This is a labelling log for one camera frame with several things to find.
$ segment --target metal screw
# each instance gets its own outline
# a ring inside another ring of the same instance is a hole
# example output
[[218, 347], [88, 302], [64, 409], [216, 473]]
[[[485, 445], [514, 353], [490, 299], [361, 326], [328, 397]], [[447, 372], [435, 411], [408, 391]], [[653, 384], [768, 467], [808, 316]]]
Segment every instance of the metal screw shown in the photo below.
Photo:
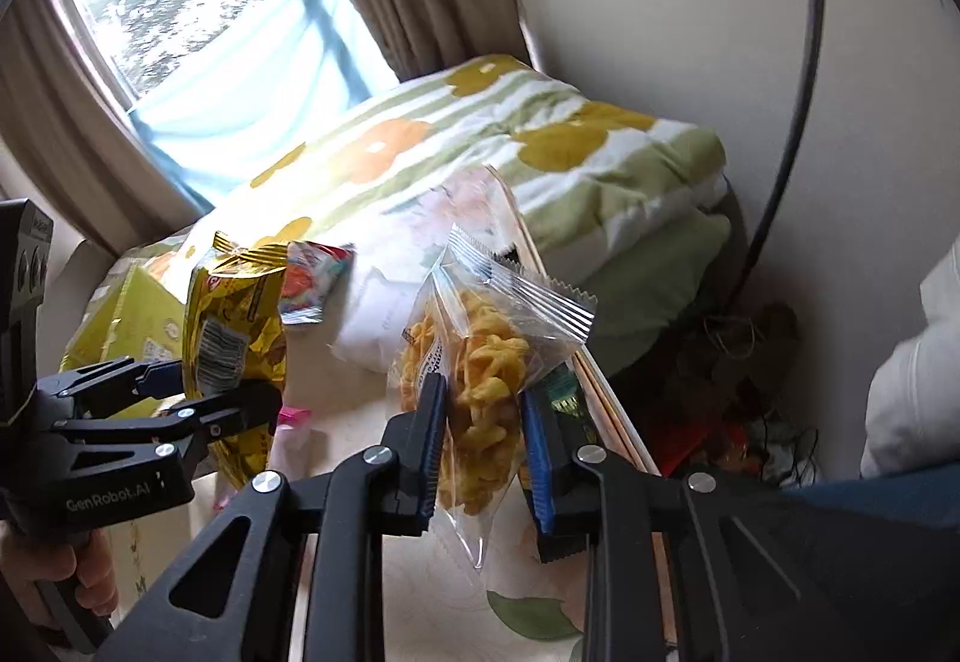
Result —
[[717, 479], [710, 473], [694, 473], [686, 479], [686, 485], [698, 494], [709, 494], [717, 488]]
[[370, 446], [366, 451], [363, 451], [363, 461], [366, 461], [368, 464], [386, 464], [394, 452], [391, 451], [385, 445], [374, 445]]
[[577, 450], [577, 459], [587, 464], [599, 464], [607, 458], [607, 452], [598, 445], [582, 445]]
[[280, 478], [280, 473], [267, 470], [265, 473], [255, 475], [252, 483], [253, 491], [258, 491], [260, 494], [270, 494], [270, 492], [280, 488], [280, 483], [283, 483], [283, 478]]

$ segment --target blue sheer curtain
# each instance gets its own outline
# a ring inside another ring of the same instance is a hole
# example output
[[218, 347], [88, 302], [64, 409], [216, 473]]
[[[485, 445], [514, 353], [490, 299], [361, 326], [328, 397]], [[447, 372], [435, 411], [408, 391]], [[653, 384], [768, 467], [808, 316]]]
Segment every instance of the blue sheer curtain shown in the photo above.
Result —
[[216, 205], [396, 84], [349, 0], [262, 0], [130, 115], [169, 176]]

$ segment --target gold snack bag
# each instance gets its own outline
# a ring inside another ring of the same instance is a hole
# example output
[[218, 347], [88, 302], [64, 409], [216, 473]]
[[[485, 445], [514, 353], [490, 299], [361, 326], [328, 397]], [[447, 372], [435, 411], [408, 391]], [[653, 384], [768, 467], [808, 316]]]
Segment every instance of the gold snack bag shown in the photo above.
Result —
[[[253, 250], [217, 232], [190, 278], [184, 316], [184, 394], [200, 399], [267, 379], [283, 387], [286, 340], [277, 304], [286, 271], [285, 243]], [[269, 427], [213, 443], [221, 472], [240, 489], [267, 466]]]

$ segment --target green and white blanket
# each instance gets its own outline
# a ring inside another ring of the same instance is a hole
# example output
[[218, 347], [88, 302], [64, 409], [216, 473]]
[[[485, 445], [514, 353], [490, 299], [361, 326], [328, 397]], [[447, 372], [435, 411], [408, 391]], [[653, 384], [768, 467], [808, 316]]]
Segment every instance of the green and white blanket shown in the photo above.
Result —
[[160, 277], [185, 297], [215, 230], [248, 246], [356, 241], [371, 219], [419, 208], [471, 164], [510, 185], [548, 269], [568, 283], [724, 192], [711, 131], [589, 101], [508, 56], [484, 56], [374, 97], [287, 152], [200, 219]]

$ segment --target barcode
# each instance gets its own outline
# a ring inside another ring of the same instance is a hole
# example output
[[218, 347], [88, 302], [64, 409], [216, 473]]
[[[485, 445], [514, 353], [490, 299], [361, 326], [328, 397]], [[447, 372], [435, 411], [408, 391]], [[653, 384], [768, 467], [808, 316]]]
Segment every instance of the barcode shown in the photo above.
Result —
[[197, 351], [197, 387], [203, 396], [221, 394], [240, 384], [248, 337], [207, 318], [200, 329]]

